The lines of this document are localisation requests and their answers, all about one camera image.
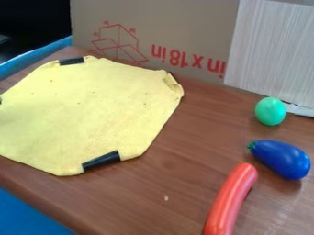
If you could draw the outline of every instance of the box diagram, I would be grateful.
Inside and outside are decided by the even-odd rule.
[[[104,24],[94,33],[98,39],[91,41],[95,47],[91,52],[136,65],[148,61],[139,51],[139,40],[132,34],[134,28],[127,30],[120,24],[108,25],[107,21]]]

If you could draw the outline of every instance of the black clip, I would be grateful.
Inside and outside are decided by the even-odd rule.
[[[94,158],[90,161],[82,163],[84,171],[94,168],[96,166],[107,165],[110,163],[120,162],[120,155],[118,151],[112,151],[100,157]]]
[[[69,65],[69,64],[76,64],[76,63],[83,63],[84,57],[76,57],[76,58],[71,58],[71,59],[63,59],[59,60],[60,65]]]

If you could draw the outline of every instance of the green ball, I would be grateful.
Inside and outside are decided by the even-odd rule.
[[[275,126],[285,119],[286,107],[280,99],[267,97],[257,103],[255,116],[266,126]]]

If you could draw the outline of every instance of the plastic toy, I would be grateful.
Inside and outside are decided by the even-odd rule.
[[[285,119],[286,107],[280,99],[267,97],[257,103],[255,116],[266,126],[275,126]]]
[[[204,235],[231,235],[241,204],[257,181],[258,173],[247,162],[240,163],[221,187],[211,208]]]
[[[252,155],[287,179],[301,179],[310,170],[310,158],[291,144],[277,140],[255,140],[247,147]]]

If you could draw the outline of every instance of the toy eggplant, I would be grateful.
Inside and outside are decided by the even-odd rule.
[[[301,179],[310,170],[310,158],[301,149],[277,140],[255,140],[251,154],[287,179]]]

